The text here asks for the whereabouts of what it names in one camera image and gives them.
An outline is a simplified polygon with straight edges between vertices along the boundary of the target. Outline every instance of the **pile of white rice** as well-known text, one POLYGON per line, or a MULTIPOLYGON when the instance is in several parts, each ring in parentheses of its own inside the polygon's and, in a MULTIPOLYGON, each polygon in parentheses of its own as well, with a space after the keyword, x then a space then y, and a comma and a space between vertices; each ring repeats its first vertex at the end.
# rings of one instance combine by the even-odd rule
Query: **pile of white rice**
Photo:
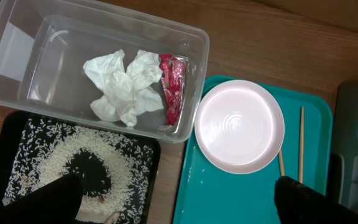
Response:
POLYGON ((5 205, 14 201, 18 195, 25 196, 54 180, 67 174, 71 160, 75 154, 88 151, 97 157, 106 169, 110 178, 111 188, 98 192, 98 197, 84 195, 76 219, 84 222, 104 223, 112 212, 120 211, 122 220, 132 220, 131 223, 140 223, 143 212, 145 195, 149 185, 145 174, 149 172, 147 163, 142 161, 143 154, 152 154, 152 149, 144 146, 143 149, 135 145, 123 135, 104 131, 97 131, 81 126, 52 123, 40 120, 23 131, 22 142, 14 161, 12 175, 5 192, 5 205), (37 137, 44 131, 52 143, 37 137), (129 147, 136 158, 123 154, 117 145, 129 147), (140 206, 132 205, 133 198, 139 197, 140 206))

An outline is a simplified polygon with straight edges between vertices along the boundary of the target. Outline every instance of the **chopstick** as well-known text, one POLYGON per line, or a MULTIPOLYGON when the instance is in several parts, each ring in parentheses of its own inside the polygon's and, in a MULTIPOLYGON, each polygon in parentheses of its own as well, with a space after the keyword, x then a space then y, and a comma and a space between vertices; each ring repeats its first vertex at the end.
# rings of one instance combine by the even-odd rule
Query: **chopstick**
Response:
POLYGON ((303 152, 305 144, 305 112, 303 106, 301 107, 301 128, 300 128, 300 140, 299 140, 299 183, 303 183, 303 152))
POLYGON ((278 163, 280 164, 280 175, 284 176, 284 160, 283 160, 283 152, 282 149, 278 152, 278 163))

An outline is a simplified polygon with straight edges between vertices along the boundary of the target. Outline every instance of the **pink plate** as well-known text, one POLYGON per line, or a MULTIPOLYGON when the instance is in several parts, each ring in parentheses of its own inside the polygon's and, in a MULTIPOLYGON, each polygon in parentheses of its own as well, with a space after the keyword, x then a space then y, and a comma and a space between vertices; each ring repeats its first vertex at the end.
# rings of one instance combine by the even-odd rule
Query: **pink plate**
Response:
POLYGON ((209 91, 196 115, 197 143, 216 167, 249 174, 276 157, 284 118, 274 97, 253 82, 233 80, 209 91))

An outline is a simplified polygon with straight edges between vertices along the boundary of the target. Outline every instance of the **teal tray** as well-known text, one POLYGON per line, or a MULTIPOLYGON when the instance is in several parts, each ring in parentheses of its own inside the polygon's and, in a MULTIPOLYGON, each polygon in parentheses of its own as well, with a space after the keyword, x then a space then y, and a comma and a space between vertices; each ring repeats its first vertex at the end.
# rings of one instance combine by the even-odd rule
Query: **teal tray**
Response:
MULTIPOLYGON (((205 81, 203 96, 235 78, 216 75, 205 81)), ((300 107, 305 107, 303 183, 326 191, 333 115, 317 96, 261 85, 277 100, 284 115, 282 146, 285 174, 298 179, 300 107)), ((238 175, 213 166, 198 147, 195 134, 187 143, 173 224, 280 223, 274 205, 274 185, 280 177, 278 157, 252 174, 238 175)))

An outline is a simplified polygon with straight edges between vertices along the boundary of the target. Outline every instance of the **wooden table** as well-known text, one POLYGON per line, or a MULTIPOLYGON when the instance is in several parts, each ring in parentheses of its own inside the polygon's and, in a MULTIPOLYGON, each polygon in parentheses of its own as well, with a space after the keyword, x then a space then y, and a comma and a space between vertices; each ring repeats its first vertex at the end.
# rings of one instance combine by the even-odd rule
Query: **wooden table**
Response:
MULTIPOLYGON (((332 109, 339 84, 358 78, 358 34, 245 0, 104 0, 205 30, 207 76, 225 74, 318 95, 332 109)), ((0 128, 13 110, 0 106, 0 128)), ((148 223, 171 223, 184 144, 161 142, 148 223)))

